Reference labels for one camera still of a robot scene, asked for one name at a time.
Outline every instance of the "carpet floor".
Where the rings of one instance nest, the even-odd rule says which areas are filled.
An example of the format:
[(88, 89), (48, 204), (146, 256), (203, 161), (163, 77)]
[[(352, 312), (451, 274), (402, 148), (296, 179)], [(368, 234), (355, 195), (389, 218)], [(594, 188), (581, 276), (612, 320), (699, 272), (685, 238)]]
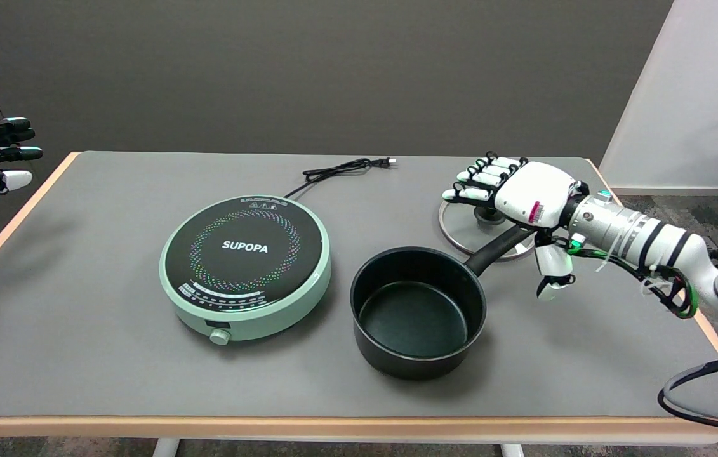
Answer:
[[(718, 246), (718, 197), (622, 197), (629, 208), (706, 237)], [(718, 314), (704, 309), (718, 333)], [(92, 437), (22, 437), (0, 439), (1, 457), (94, 457), (150, 455), (155, 439), (92, 439)], [(718, 444), (705, 447), (525, 446), (527, 457), (718, 457)], [(414, 445), (306, 442), (241, 442), (182, 440), (179, 457), (315, 457), (324, 455), (394, 457), (483, 457), (500, 455), (490, 445)]]

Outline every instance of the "black saucepan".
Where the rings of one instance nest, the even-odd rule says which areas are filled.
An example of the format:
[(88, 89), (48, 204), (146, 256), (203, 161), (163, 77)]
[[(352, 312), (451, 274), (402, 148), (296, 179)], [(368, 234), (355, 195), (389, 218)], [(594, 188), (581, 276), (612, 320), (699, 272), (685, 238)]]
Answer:
[(364, 358), (402, 379), (434, 379), (455, 369), (486, 320), (477, 277), (532, 233), (513, 226), (466, 263), (426, 247), (389, 249), (368, 260), (350, 289)]

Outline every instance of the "table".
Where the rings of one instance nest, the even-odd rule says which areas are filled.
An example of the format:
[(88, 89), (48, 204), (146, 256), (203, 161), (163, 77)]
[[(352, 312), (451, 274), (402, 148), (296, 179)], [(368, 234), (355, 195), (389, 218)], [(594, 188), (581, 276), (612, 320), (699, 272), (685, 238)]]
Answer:
[[(481, 278), (486, 332), (449, 376), (372, 370), (347, 290), (367, 258), (431, 246), (440, 194), (474, 158), (404, 157), (298, 199), (329, 230), (333, 278), (314, 312), (265, 341), (214, 347), (173, 315), (158, 254), (199, 208), (285, 194), (342, 156), (89, 151), (68, 156), (0, 235), (0, 436), (231, 437), (390, 442), (707, 444), (718, 429), (668, 417), (655, 394), (718, 357), (702, 315), (679, 321), (631, 277), (576, 264), (538, 303), (530, 258)], [(585, 159), (535, 158), (606, 189)], [(678, 393), (718, 408), (718, 375)]]

